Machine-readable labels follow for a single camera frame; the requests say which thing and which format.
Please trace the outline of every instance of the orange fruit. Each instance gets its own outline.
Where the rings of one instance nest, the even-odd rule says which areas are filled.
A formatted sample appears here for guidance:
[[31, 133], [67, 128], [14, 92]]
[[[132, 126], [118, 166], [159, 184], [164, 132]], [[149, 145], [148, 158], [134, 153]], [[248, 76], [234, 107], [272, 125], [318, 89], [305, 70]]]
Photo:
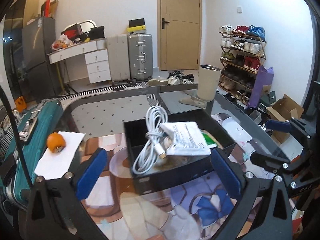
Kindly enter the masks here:
[[59, 153], [66, 146], [66, 141], [61, 134], [56, 132], [50, 134], [47, 138], [47, 147], [52, 153]]

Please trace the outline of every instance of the blue gripper pad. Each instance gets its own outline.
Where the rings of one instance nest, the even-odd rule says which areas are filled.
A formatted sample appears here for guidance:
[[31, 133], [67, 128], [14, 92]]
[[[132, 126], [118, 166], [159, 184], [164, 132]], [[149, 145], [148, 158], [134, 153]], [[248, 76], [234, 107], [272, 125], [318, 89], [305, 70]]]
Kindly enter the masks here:
[[226, 160], [216, 149], [211, 151], [210, 160], [228, 195], [237, 201], [241, 200], [241, 183]]
[[285, 133], [289, 133], [292, 131], [292, 127], [289, 122], [281, 122], [276, 120], [268, 120], [266, 122], [266, 128]]
[[87, 160], [87, 162], [89, 162], [88, 167], [76, 183], [76, 197], [79, 201], [88, 198], [100, 174], [106, 166], [106, 150], [98, 148], [98, 150], [91, 156], [89, 160]]

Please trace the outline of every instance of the green sneaker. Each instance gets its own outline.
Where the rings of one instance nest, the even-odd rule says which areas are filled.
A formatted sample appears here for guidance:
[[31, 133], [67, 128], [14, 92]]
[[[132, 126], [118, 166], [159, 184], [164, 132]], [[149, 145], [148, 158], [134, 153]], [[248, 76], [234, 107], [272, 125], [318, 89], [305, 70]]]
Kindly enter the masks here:
[[225, 57], [226, 57], [226, 54], [228, 54], [228, 53], [227, 53], [227, 52], [222, 52], [222, 53], [221, 53], [221, 56], [220, 56], [220, 59], [221, 59], [221, 60], [224, 60]]
[[234, 60], [236, 59], [236, 57], [231, 53], [231, 52], [226, 52], [226, 56], [224, 57], [225, 60], [227, 61], [231, 61], [231, 60]]

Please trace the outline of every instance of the white packet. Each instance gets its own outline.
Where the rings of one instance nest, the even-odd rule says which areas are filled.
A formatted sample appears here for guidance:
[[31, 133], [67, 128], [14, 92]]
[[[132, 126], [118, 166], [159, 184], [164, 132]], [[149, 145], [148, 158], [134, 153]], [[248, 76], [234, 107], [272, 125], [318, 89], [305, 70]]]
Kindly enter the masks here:
[[211, 150], [196, 122], [167, 122], [160, 127], [172, 140], [166, 155], [210, 155]]

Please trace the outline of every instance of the open black cardboard box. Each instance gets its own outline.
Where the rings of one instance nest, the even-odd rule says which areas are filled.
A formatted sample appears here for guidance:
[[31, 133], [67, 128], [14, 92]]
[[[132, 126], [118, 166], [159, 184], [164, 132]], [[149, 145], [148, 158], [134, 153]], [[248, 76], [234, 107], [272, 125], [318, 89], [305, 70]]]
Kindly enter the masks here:
[[[177, 114], [169, 114], [169, 122], [196, 122], [201, 130], [207, 130], [223, 147], [223, 151], [229, 156], [236, 143], [228, 135], [226, 130], [209, 116], [203, 109], [193, 110]], [[161, 191], [167, 188], [186, 183], [211, 172], [210, 156], [187, 163], [166, 171], [155, 172], [147, 175], [136, 175], [132, 172], [132, 165], [140, 151], [147, 142], [145, 137], [148, 132], [146, 120], [135, 120], [124, 123], [124, 131], [127, 142], [128, 159], [131, 174], [137, 193], [143, 195]]]

